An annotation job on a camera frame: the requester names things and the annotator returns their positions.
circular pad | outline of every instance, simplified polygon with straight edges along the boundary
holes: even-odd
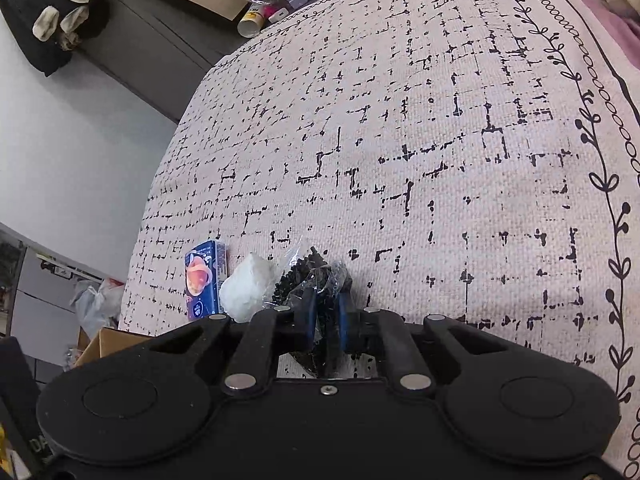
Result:
[[[89,464],[140,464],[205,423],[209,387],[193,365],[161,352],[116,356],[58,376],[40,395],[38,422],[53,449]]]
[[[526,418],[554,418],[566,413],[574,394],[564,384],[539,377],[522,377],[502,386],[500,400],[505,408]]]
[[[116,377],[89,387],[82,400],[94,415],[131,418],[151,408],[158,400],[158,392],[143,379]]]
[[[470,444],[515,463],[600,455],[619,417],[604,380],[527,349],[470,357],[444,407]]]

leaf vine pattern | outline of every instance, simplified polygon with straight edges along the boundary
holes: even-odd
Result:
[[[605,298],[612,307],[612,312],[609,314],[609,322],[616,324],[620,329],[620,346],[609,346],[609,358],[614,368],[616,369],[616,395],[619,402],[628,403],[631,400],[631,387],[636,382],[634,375],[629,375],[625,379],[623,378],[623,367],[629,362],[633,355],[634,348],[627,345],[625,338],[625,321],[624,321],[624,294],[625,294],[625,279],[631,272],[631,259],[629,257],[622,258],[620,255],[620,233],[628,233],[629,226],[623,221],[624,217],[631,212],[631,206],[628,202],[624,202],[620,208],[620,213],[614,211],[611,195],[616,190],[620,182],[620,178],[617,174],[611,173],[607,170],[607,165],[602,155],[602,150],[598,143],[598,136],[596,134],[596,125],[602,120],[601,116],[592,111],[593,108],[593,91],[586,88],[582,75],[580,72],[574,71],[574,69],[567,63],[566,57],[562,50],[564,49],[564,43],[559,41],[560,34],[558,32],[549,31],[548,27],[540,27],[530,16],[532,11],[531,7],[526,6],[526,0],[513,0],[515,6],[515,17],[522,23],[529,25],[529,34],[540,36],[544,38],[548,44],[543,50],[548,54],[549,59],[554,65],[560,68],[560,74],[567,79],[570,79],[575,83],[578,95],[582,106],[578,108],[580,112],[580,118],[575,120],[575,127],[581,132],[580,140],[584,144],[590,144],[594,147],[598,153],[600,159],[600,168],[598,171],[592,171],[589,174],[589,180],[595,189],[604,193],[607,208],[611,218],[612,230],[613,230],[613,248],[614,257],[609,259],[609,269],[618,281],[618,290],[614,291],[612,288],[608,288],[605,292]],[[565,20],[557,20],[566,30],[571,31],[572,36],[579,38],[578,32],[570,23]]]

juice box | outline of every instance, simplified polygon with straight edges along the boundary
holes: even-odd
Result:
[[[189,320],[222,314],[218,293],[226,280],[226,246],[217,240],[200,244],[184,257],[184,270]]]

patterned bedspread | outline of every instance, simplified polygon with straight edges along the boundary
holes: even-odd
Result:
[[[203,240],[233,268],[306,235],[363,306],[464,317],[601,375],[623,413],[607,458],[638,478],[639,96],[580,0],[321,0],[202,81],[121,326],[186,322],[182,258]]]

pink blanket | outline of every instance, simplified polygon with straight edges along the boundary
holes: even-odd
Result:
[[[607,9],[603,0],[582,0],[602,26],[626,54],[628,60],[640,68],[640,24],[621,18]]]

